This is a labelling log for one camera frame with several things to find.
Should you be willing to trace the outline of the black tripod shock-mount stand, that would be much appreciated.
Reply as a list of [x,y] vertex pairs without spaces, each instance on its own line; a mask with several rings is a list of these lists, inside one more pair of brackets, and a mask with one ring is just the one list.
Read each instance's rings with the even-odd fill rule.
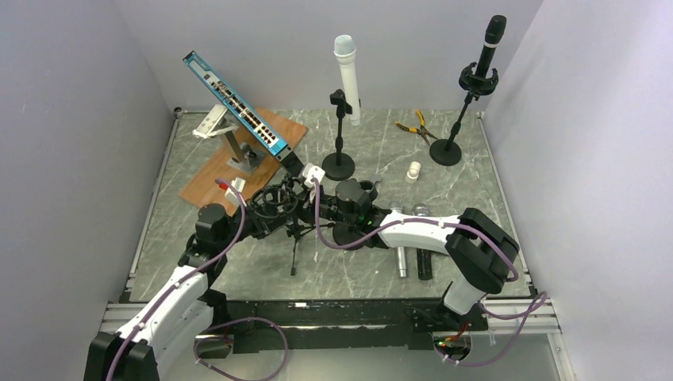
[[300,224],[302,192],[303,188],[299,184],[299,179],[285,174],[279,183],[266,185],[251,198],[252,214],[258,218],[264,232],[273,233],[284,228],[287,236],[294,240],[290,266],[291,276],[296,276],[298,243],[306,234],[314,230],[314,226]]

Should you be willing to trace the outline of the black round-base clip stand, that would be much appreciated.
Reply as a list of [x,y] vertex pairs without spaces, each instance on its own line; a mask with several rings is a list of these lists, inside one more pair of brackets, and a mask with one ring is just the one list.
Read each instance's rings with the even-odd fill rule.
[[370,180],[348,179],[339,182],[335,192],[339,221],[333,227],[333,239],[338,245],[345,245],[364,235],[362,228],[378,191]]

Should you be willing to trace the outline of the grey condenser microphone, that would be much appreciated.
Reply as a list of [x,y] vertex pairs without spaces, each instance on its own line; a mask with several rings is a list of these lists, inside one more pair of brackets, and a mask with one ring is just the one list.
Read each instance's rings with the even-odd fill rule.
[[[399,214],[403,214],[403,207],[400,202],[391,202],[390,209]],[[404,247],[395,248],[396,255],[396,266],[398,271],[398,276],[401,279],[408,277],[408,268],[407,268],[407,259],[406,259],[406,249]]]

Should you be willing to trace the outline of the black handheld microphone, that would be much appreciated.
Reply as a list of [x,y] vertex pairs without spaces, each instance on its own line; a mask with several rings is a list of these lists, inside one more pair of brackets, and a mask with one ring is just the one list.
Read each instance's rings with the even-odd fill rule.
[[[418,203],[413,206],[413,215],[416,217],[428,217],[429,208],[424,203]],[[417,248],[417,277],[422,281],[429,281],[433,278],[432,253],[428,250]]]

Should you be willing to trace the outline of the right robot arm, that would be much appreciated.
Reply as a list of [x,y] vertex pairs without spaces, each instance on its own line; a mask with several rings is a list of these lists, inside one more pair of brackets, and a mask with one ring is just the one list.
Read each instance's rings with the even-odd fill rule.
[[[475,234],[487,246],[495,251],[497,257],[506,265],[505,281],[513,282],[519,278],[519,272],[513,265],[513,261],[506,257],[505,253],[493,240],[482,231],[469,225],[460,224],[455,217],[413,217],[405,214],[392,213],[383,220],[383,225],[363,237],[347,243],[336,244],[324,238],[321,232],[320,218],[318,217],[320,201],[320,183],[316,177],[304,181],[308,187],[313,201],[314,223],[318,238],[329,248],[352,249],[364,246],[367,241],[374,237],[383,240],[386,248],[409,247],[449,254],[448,239],[458,237],[457,230]],[[441,298],[437,308],[439,323],[446,329],[457,329],[468,317],[469,310],[481,298],[489,294],[485,287],[477,287],[467,280],[467,271],[462,270],[461,276],[454,285],[448,286],[447,293]]]

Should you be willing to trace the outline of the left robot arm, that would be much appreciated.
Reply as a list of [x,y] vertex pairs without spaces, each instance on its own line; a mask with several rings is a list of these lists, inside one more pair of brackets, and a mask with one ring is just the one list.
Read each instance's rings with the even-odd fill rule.
[[198,211],[195,232],[169,280],[145,307],[114,333],[91,341],[85,380],[160,380],[200,333],[232,324],[226,297],[212,290],[226,253],[247,237],[263,238],[295,221],[276,202],[242,202],[234,215],[211,203]]

